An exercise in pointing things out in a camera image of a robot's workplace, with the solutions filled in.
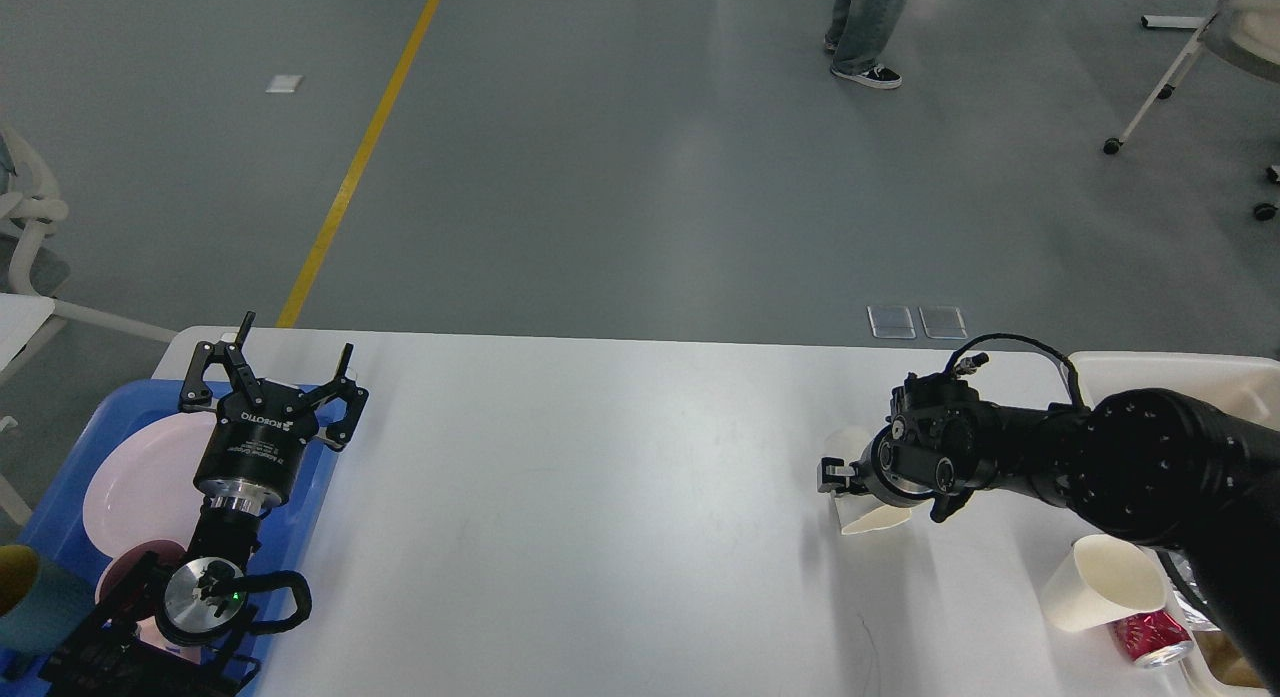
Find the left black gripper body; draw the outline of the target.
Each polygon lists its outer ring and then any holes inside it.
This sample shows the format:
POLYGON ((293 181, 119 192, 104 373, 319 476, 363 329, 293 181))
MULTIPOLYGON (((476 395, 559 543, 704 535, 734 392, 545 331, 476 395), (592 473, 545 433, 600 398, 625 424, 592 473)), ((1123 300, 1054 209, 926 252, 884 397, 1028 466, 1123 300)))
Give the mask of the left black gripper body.
POLYGON ((232 391, 216 404, 192 405, 215 425, 192 480, 211 509, 262 518, 289 503, 302 457, 319 434, 312 390, 266 384, 262 402, 232 391))

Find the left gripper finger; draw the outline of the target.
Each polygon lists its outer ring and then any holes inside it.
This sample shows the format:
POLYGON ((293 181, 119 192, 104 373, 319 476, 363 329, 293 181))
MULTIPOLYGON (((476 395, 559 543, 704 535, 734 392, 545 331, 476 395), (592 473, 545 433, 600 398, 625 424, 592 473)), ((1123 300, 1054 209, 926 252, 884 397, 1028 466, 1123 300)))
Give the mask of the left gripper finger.
POLYGON ((179 391, 180 413, 215 411, 211 388, 205 379, 210 366, 220 366, 224 370, 232 393, 246 396, 250 405, 262 405, 262 386, 243 356, 244 341, 250 336, 255 318, 255 311, 247 311, 229 341, 197 343, 179 391))
POLYGON ((349 363, 355 352, 352 343, 346 343, 340 350, 338 363, 335 366, 335 372, 329 382, 320 384, 320 386, 311 388, 302 393, 301 400, 311 411, 319 411, 321 407, 333 404, 333 402, 340 402, 343 405, 343 413, 339 419, 324 427, 319 428, 315 437, 320 442, 324 442, 326 448, 332 451, 344 451, 348 442, 352 441, 357 425, 360 423, 361 416, 364 413, 366 402, 369 400, 369 391, 366 388, 360 386, 352 375, 348 373, 349 363))

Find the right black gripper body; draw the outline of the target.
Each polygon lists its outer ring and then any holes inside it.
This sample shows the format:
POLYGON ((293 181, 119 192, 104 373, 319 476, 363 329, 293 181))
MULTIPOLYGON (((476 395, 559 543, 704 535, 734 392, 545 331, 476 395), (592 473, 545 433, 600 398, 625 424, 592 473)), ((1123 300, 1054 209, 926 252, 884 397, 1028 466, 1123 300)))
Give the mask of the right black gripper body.
POLYGON ((890 432, 888 427, 881 428, 861 451, 858 459, 858 480, 861 487, 890 506, 915 506, 929 500, 931 489, 911 482, 896 474, 890 466, 884 466, 882 451, 890 442, 890 432))

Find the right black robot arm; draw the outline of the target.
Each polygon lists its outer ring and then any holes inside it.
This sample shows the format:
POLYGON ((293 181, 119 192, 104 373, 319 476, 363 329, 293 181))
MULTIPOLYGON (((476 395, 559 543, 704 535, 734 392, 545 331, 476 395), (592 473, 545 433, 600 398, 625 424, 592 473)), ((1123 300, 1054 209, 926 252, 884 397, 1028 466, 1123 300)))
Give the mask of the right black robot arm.
POLYGON ((884 427, 863 451, 823 457, 819 491, 929 503, 942 523, 974 492, 1006 489, 1130 545, 1180 554, 1212 619, 1276 694, 1277 432, 1167 388, 1085 405, 1068 356, 1020 341, 1056 361, 1068 402, 1036 411, 986 400, 968 377, 988 356, 965 341, 940 372, 893 388, 884 427))

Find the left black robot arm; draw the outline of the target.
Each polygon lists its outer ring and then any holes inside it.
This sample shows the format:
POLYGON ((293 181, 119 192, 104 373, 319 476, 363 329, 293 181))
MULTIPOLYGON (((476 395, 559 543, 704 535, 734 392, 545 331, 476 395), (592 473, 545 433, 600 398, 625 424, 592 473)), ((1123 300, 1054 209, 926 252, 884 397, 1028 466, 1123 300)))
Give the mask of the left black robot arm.
POLYGON ((369 391, 349 372, 352 343, 312 388, 253 373, 253 318, 198 341, 180 382, 179 413, 212 419, 189 469, 201 503, 186 551, 173 565, 146 551, 70 629, 38 673, 51 696, 237 696, 262 666, 243 643, 311 616, 306 578, 271 560, 264 524, 291 510, 312 446, 352 441, 369 391))

